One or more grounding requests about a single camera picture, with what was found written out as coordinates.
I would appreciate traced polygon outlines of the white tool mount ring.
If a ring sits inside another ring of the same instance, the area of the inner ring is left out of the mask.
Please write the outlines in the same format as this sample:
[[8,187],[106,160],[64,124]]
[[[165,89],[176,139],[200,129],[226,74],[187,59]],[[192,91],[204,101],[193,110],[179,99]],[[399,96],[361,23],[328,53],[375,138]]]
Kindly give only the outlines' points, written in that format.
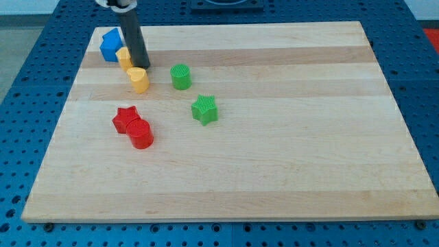
[[137,7],[137,0],[95,0],[95,2],[116,13],[126,13]]

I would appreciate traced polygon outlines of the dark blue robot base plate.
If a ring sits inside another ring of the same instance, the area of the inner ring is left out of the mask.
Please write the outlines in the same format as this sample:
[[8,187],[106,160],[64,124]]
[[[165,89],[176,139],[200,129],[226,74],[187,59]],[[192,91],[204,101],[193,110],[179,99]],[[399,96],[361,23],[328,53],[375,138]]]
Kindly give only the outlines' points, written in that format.
[[192,12],[263,10],[264,0],[189,0]]

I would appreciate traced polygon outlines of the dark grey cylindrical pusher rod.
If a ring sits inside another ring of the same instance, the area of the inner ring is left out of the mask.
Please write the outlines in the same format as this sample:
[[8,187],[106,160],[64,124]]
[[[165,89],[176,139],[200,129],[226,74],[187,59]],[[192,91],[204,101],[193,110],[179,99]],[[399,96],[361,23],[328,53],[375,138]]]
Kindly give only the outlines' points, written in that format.
[[126,46],[130,52],[132,63],[135,67],[147,69],[150,59],[145,46],[145,40],[139,24],[136,4],[130,4],[118,13],[119,22]]

